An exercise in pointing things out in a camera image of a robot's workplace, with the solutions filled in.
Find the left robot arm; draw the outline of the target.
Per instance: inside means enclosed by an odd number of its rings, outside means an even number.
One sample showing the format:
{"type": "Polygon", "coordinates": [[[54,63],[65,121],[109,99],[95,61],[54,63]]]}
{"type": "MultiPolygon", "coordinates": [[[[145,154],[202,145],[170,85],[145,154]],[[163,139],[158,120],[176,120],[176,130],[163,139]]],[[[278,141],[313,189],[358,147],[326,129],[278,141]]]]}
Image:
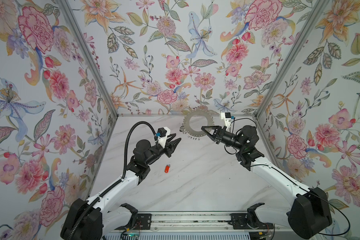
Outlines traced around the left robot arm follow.
{"type": "Polygon", "coordinates": [[[105,235],[137,224],[138,210],[119,203],[122,196],[137,187],[150,172],[150,165],[162,155],[171,157],[181,139],[175,134],[159,138],[156,145],[148,140],[137,142],[126,172],[100,193],[87,200],[77,199],[71,205],[60,236],[64,240],[101,240],[105,235]]]}

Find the red key tag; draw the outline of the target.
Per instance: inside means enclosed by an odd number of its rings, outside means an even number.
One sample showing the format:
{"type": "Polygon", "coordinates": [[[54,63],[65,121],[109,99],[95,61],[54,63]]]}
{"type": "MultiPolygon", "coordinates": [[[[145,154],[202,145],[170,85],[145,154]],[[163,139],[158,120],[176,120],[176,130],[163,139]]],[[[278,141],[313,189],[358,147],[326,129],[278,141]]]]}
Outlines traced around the red key tag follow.
{"type": "Polygon", "coordinates": [[[170,167],[171,167],[170,165],[166,165],[166,167],[165,167],[165,173],[166,173],[166,174],[169,172],[170,167]]]}

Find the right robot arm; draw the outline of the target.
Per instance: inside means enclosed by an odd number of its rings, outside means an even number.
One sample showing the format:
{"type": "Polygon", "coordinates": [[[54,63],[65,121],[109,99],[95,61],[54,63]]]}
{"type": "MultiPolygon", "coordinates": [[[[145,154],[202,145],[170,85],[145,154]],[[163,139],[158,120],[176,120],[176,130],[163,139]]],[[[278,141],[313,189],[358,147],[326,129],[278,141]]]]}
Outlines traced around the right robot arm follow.
{"type": "Polygon", "coordinates": [[[247,210],[255,221],[289,227],[306,240],[333,223],[328,198],[322,189],[312,189],[288,176],[256,149],[259,140],[256,127],[244,126],[237,134],[221,126],[201,129],[216,144],[237,150],[239,164],[270,184],[290,205],[273,208],[264,203],[255,204],[247,210]]]}

